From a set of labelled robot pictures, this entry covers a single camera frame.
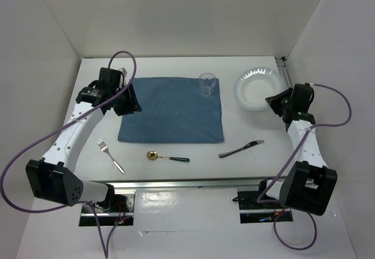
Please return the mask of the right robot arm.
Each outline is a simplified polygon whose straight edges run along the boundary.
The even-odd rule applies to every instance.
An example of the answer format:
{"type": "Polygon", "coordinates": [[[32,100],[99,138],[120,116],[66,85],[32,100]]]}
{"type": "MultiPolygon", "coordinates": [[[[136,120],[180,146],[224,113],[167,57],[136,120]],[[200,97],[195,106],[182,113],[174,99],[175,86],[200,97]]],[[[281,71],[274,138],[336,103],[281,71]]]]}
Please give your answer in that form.
{"type": "Polygon", "coordinates": [[[278,202],[282,207],[317,216],[326,211],[338,175],[322,158],[314,129],[315,118],[308,113],[314,95],[312,86],[305,83],[265,99],[282,118],[293,152],[281,172],[255,194],[261,207],[278,202]]]}

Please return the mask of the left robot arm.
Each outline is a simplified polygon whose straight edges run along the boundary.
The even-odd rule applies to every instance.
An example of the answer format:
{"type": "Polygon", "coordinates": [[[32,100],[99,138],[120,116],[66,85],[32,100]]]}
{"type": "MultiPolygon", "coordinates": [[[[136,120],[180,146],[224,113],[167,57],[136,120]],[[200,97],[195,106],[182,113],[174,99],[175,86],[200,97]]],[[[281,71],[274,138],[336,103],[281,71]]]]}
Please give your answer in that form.
{"type": "Polygon", "coordinates": [[[119,116],[140,112],[134,87],[121,91],[88,86],[79,92],[69,126],[38,161],[31,159],[26,166],[34,197],[66,206],[92,202],[104,212],[113,209],[116,198],[112,185],[83,181],[74,173],[89,136],[110,109],[119,116]]]}

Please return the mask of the blue cloth napkin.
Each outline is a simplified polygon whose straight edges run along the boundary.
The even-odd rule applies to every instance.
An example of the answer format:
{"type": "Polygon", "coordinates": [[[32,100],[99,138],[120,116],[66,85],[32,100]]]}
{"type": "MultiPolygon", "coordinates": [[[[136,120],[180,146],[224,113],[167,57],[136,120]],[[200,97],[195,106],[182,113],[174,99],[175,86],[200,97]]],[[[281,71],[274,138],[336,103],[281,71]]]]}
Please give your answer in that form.
{"type": "Polygon", "coordinates": [[[122,117],[118,141],[133,144],[219,144],[224,141],[220,84],[211,95],[199,79],[144,77],[132,82],[140,112],[122,117]]]}

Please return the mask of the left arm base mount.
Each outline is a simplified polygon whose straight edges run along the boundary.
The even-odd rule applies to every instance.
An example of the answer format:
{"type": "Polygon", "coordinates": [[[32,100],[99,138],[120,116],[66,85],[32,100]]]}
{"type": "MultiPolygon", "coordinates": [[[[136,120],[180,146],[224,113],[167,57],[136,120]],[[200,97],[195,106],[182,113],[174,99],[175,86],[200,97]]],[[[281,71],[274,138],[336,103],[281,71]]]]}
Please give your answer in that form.
{"type": "MultiPolygon", "coordinates": [[[[114,201],[108,208],[103,209],[99,204],[93,204],[97,213],[100,226],[109,227],[115,224],[119,226],[132,226],[134,224],[135,192],[127,191],[116,194],[114,201]]],[[[88,205],[82,205],[79,219],[79,227],[94,227],[96,220],[93,211],[88,205]]]]}

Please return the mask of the clear plastic cup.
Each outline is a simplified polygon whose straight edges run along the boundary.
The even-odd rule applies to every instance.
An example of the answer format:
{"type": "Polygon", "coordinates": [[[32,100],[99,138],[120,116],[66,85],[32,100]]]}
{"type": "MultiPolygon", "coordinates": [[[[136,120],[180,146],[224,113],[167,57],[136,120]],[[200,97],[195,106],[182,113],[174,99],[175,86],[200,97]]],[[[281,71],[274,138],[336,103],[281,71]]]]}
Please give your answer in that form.
{"type": "Polygon", "coordinates": [[[208,97],[213,93],[217,78],[214,74],[203,73],[199,76],[200,92],[203,96],[208,97]]]}

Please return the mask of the clear glass plate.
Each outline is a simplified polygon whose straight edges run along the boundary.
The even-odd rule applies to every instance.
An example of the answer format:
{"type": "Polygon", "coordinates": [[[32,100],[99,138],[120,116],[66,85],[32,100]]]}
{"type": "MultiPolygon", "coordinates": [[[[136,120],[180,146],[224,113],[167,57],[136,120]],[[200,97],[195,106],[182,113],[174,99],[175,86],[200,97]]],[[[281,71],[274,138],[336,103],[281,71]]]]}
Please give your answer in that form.
{"type": "Polygon", "coordinates": [[[234,99],[245,110],[263,111],[269,105],[266,98],[285,90],[278,71],[268,67],[253,67],[241,74],[234,84],[234,99]]]}

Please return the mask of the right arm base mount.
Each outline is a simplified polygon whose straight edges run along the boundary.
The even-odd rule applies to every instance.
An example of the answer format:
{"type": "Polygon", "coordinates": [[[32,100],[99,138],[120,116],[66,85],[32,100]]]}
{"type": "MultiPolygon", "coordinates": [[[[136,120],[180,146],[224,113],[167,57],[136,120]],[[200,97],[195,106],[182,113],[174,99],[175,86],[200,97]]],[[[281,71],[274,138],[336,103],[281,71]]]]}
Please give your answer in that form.
{"type": "Polygon", "coordinates": [[[239,191],[232,201],[238,204],[240,223],[273,223],[278,221],[294,221],[292,212],[276,203],[258,203],[258,192],[239,191]]]}

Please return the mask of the silver fork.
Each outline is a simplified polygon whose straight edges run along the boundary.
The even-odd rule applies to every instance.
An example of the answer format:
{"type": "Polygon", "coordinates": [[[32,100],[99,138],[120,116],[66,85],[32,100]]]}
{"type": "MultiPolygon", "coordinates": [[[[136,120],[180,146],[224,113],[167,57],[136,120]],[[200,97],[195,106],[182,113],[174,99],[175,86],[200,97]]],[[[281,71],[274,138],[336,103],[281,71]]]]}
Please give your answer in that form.
{"type": "Polygon", "coordinates": [[[112,160],[112,162],[116,166],[116,168],[119,170],[119,172],[124,175],[125,174],[125,170],[117,162],[117,160],[110,154],[108,145],[102,139],[99,139],[97,141],[97,145],[100,147],[100,149],[101,149],[102,152],[106,153],[110,157],[110,159],[112,160]]]}

